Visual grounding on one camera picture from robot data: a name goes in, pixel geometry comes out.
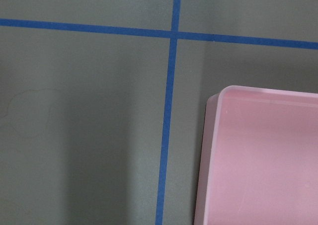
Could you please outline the pink plastic bin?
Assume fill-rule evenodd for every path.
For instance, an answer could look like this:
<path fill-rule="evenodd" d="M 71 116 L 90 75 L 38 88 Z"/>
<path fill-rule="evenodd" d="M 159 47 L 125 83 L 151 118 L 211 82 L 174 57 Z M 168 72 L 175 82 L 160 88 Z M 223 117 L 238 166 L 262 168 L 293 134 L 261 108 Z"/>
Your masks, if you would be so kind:
<path fill-rule="evenodd" d="M 232 85 L 211 96 L 194 223 L 317 222 L 317 94 Z"/>

